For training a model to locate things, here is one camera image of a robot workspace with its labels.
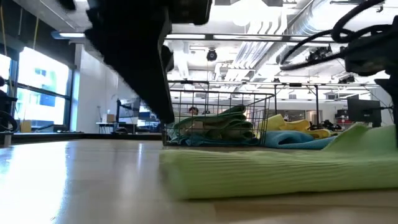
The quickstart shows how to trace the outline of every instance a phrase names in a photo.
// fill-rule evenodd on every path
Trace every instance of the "wire basket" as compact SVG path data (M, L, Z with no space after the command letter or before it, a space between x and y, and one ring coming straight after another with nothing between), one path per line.
M270 93L170 90L175 122L163 124L164 146L263 146Z

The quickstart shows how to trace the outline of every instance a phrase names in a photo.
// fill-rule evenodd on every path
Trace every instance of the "large window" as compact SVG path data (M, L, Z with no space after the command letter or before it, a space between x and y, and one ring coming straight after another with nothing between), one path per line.
M19 54L14 117L30 121L32 129L50 124L69 126L70 69L50 57L25 48Z
M25 48L19 54L18 83L67 94L69 68L48 56Z
M65 99L18 88L15 117L32 121L33 128L63 124Z

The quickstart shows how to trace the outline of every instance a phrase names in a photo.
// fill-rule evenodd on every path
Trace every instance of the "computer monitor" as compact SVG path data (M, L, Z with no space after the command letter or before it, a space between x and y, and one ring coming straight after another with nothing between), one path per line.
M347 103L350 121L372 123L374 128L381 126L380 101L347 99Z
M137 118L141 106L140 98L120 100L118 103L118 118Z

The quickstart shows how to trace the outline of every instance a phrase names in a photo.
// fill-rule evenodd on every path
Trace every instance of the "folded towel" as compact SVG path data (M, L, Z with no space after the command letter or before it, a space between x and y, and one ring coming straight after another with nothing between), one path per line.
M252 133L252 123L246 121L243 113L246 107L243 105L234 106L220 114L206 114L199 116L179 117L176 123L168 125L167 134L170 136L170 142L186 143L189 139L192 145L198 145L192 142L198 139L208 143L214 140L231 142L251 142L254 138Z
M314 139L300 131L267 131L262 145L274 149L323 149L334 138Z
M281 114L277 114L268 118L265 121L261 121L256 130L267 130L267 131L301 131L303 133L310 134L315 139L324 139L331 136L331 133L327 129L319 130L308 130L311 124L307 120L291 121L286 122Z
M240 141L212 140L199 134L192 134L179 138L177 143L186 146L257 146L259 140L257 138L243 139Z
M398 187L395 126L354 125L321 151L165 150L160 167L178 198Z

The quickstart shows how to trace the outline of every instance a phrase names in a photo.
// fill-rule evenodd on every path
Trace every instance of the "green cloth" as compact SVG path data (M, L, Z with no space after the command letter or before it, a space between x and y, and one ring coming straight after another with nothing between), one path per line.
M176 117L178 122L168 126L167 134L172 142L187 139L191 133L211 140L250 140L254 137L253 125L246 121L245 111L245 106L238 105L220 114Z
M398 187L395 126L354 125L321 151L165 150L160 167L182 199Z

